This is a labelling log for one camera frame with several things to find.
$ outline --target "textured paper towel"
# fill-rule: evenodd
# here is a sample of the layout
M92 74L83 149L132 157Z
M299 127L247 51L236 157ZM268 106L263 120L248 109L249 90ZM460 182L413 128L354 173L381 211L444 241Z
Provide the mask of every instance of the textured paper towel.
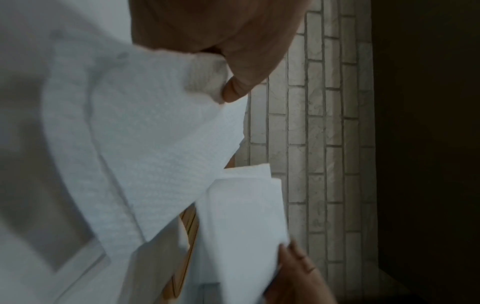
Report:
M277 268L278 245L289 243L281 181L266 168L268 175L265 166L225 170L230 177L195 203L225 304L257 303Z
M110 257L151 240L237 150L247 98L218 104L228 76L216 55L153 53L74 31L54 36L44 132Z

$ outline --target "hand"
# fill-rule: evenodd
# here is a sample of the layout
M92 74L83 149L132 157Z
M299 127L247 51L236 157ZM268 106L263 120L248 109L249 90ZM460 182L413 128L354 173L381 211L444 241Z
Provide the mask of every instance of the hand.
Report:
M278 248L280 270L264 293L266 304L336 304L318 268L295 241Z
M233 77L232 102L266 79L282 60L311 0L129 0L135 44L222 54Z

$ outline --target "tiled wall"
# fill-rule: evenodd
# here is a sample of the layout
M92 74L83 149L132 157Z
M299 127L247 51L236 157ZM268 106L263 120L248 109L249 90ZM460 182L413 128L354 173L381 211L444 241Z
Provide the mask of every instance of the tiled wall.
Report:
M377 266L373 86L370 0L313 0L236 154L282 180L288 229L339 300L405 292Z

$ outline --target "dark door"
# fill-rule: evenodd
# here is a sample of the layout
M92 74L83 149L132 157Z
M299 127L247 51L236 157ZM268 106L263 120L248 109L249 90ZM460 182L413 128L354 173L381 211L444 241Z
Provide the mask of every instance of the dark door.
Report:
M478 302L480 1L371 0L381 269Z

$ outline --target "person's right hand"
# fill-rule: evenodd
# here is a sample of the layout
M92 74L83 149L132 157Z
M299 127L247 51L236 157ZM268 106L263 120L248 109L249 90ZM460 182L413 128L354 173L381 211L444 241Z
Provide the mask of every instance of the person's right hand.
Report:
M336 304L318 268L293 240L278 248L280 270L264 293L266 304Z

